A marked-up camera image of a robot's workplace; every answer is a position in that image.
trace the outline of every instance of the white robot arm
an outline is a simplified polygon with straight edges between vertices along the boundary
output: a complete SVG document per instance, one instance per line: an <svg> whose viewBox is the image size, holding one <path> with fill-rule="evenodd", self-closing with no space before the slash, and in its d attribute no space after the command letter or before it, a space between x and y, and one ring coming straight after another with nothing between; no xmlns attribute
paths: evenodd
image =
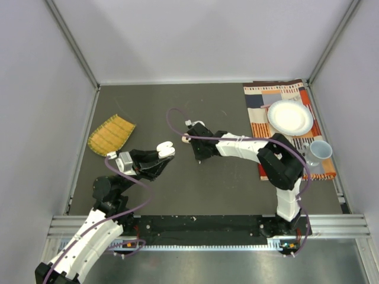
<svg viewBox="0 0 379 284"><path fill-rule="evenodd" d="M172 147L172 143L167 141L158 145L154 151L132 150L121 152L118 156L116 152L111 152L108 157L116 158L118 170L125 175L132 176L137 180L153 181L162 173L174 155L175 149ZM133 213L116 219L111 218L128 210L126 208L128 197L122 193L132 185L134 182L119 175L96 178L92 194L96 203L88 218L56 257L48 264L39 264L35 271L37 284L42 284L44 281L48 284L83 283L92 266L110 244L122 233L134 232ZM99 225L83 235L99 222L101 222ZM74 241L76 243L72 249L68 250L64 258L58 262L61 255ZM55 265L54 271L46 280L52 265Z"/></svg>
<svg viewBox="0 0 379 284"><path fill-rule="evenodd" d="M297 195L303 177L303 166L292 154L271 142L247 141L247 137L226 131L213 134L202 121L186 121L186 125L189 128L187 134L191 136L219 138L219 140L206 140L206 138L203 140L183 137L183 142L192 145L195 158L199 162L211 156L232 156L260 163L269 181L277 190L277 215L288 223L289 228L295 226L300 217ZM282 134L276 134L271 139L282 142L298 153Z"/></svg>
<svg viewBox="0 0 379 284"><path fill-rule="evenodd" d="M258 159L259 149L267 145L266 141L244 141L242 136L236 136L231 133L222 135L221 138L235 138L236 141L220 141L216 148L223 157L238 157L260 163ZM296 196L300 191L301 177L299 177L293 188L283 190L277 189L277 214L288 222L291 222L299 213L300 207L297 203Z"/></svg>

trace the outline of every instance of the yellow mat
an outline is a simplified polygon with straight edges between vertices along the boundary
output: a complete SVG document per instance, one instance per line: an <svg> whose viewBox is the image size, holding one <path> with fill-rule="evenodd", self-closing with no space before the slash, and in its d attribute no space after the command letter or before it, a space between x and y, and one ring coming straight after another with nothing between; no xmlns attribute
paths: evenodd
<svg viewBox="0 0 379 284"><path fill-rule="evenodd" d="M135 127L135 124L115 114L89 136L88 146L96 154L105 157L109 152L121 149Z"/></svg>

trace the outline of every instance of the plate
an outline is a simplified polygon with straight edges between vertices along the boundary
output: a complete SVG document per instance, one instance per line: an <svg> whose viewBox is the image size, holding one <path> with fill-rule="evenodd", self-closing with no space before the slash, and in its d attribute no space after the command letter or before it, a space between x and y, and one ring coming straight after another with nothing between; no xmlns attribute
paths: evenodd
<svg viewBox="0 0 379 284"><path fill-rule="evenodd" d="M291 100L274 102L268 109L267 117L276 130L290 136L304 135L313 126L309 109Z"/></svg>

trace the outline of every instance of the dark gray floor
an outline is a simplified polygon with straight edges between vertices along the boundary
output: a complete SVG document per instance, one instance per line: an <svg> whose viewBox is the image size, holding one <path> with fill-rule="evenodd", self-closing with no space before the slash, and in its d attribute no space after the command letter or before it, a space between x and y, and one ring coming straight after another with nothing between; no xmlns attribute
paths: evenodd
<svg viewBox="0 0 379 284"><path fill-rule="evenodd" d="M141 251L125 260L101 256L84 284L368 284L355 240L309 240L295 259L277 255Z"/></svg>
<svg viewBox="0 0 379 284"><path fill-rule="evenodd" d="M202 120L216 132L227 130L251 136L242 84L103 86L91 125L91 132L110 116L118 114L137 124L123 150L154 150L170 140L176 148L173 161L154 182L153 201L141 209L145 215L237 215L273 214L275 188L260 181L257 165L237 158L213 157L199 165L191 146L181 142L165 121L169 108L184 109L192 120ZM186 130L184 119L173 115L174 125ZM86 215L91 209L92 183L111 172L104 158L85 150L70 210L71 215ZM148 198L145 189L128 190L129 208ZM310 214L340 214L341 208L332 181L313 182L303 204Z"/></svg>

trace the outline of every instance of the wire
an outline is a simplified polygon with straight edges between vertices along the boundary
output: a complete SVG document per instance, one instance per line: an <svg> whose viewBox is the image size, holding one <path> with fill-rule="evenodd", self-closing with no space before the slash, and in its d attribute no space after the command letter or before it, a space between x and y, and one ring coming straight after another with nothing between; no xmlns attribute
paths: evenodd
<svg viewBox="0 0 379 284"><path fill-rule="evenodd" d="M88 232L90 232L92 229L94 229L95 227L99 226L100 224L102 224L102 223L104 223L104 222L107 222L107 221L109 221L109 220L116 219L116 218L118 218L118 217L125 216L125 215L127 215L127 214L130 214L130 213L132 213L132 212L138 210L138 209L141 209L142 207L146 206L146 205L152 200L152 198L153 198L153 191L152 191L152 189L150 188L150 186L147 186L147 185L145 185L143 182L140 182L139 180L134 179L134 178L132 178L131 176L127 176L127 175L125 175L124 173L120 172L119 170L113 168L113 167L109 164L108 160L109 160L109 157L106 157L106 158L105 158L105 165L107 166L107 168L109 168L112 172L114 172L114 173L116 173L116 174L118 174L118 175L120 175L120 176L122 176L122 177L124 177L124 178L126 178L126 179L128 179L128 180L130 180L130 181L132 181L132 182L134 182L134 183L136 183L136 184L138 184L138 185L140 185L140 186L142 186L143 188L148 189L148 190L150 191L150 197L149 197L149 199L148 199L147 201L145 201L144 203L142 203L142 204L136 206L136 207L133 208L133 209L126 210L126 211L124 211L124 212L121 212L121 213L119 213L119 214L116 214L116 215L114 215L114 216L108 217L108 218L106 218L106 219L103 219L103 220L101 220L101 221L95 223L94 225L90 226L87 230L85 230L85 231L80 235L81 238L83 238L85 235L88 234ZM47 281L48 281L49 277L51 276L51 274L53 273L55 267L57 267L57 265L60 263L60 261L61 261L61 260L67 255L67 253L68 253L68 252L74 247L74 245L75 245L77 242L78 242L78 240L74 240L74 241L73 241L73 242L72 242L72 243L66 248L66 250L63 251L63 253L58 257L58 259L56 260L56 262L51 266L49 272L47 272L47 275L46 275L46 277L45 277L44 280L43 280L43 284L47 284Z"/></svg>
<svg viewBox="0 0 379 284"><path fill-rule="evenodd" d="M220 138L220 137L199 137L199 136L192 136L192 135L188 135L188 134L185 134L185 133L181 133L179 130L177 130L176 128L174 128L170 122L170 113L172 111L178 111L184 118L186 121L190 120L188 118L188 116L179 108L170 108L167 113L166 113L166 122L169 126L169 128L177 133L178 135L180 135L181 137L186 137L186 138L191 138L191 139L199 139L199 140L218 140L218 141L242 141L241 138L238 138L238 139L235 139L235 138ZM299 254L299 252L302 251L302 249L304 248L304 245L305 243L307 242L307 239L308 239L308 236L309 236L309 233L310 233L310 221L309 221L309 215L308 215L308 212L307 210L303 207L303 205L301 204L301 195L303 193L305 193L306 190L308 190L310 184L311 184L311 173L310 173L310 170L307 166L307 163L303 160L303 158L297 154L294 150L292 150L291 148L289 148L287 145L283 144L282 142L279 142L277 140L274 140L274 139L270 139L270 138L253 138L253 137L243 137L243 141L267 141L267 142L272 142L276 145L279 145L283 148L285 148L288 152L290 152L297 160L299 160L299 162L304 166L305 170L306 170L306 173L307 173L307 183L305 185L305 187L296 195L296 198L297 198L297 203L300 207L301 210L303 210L303 213L304 215L306 216L306 220L307 220L307 230L306 230L306 234L304 236L304 240L302 242L302 244L300 245L300 247L298 248L298 250L293 254L293 257L295 257L296 255Z"/></svg>

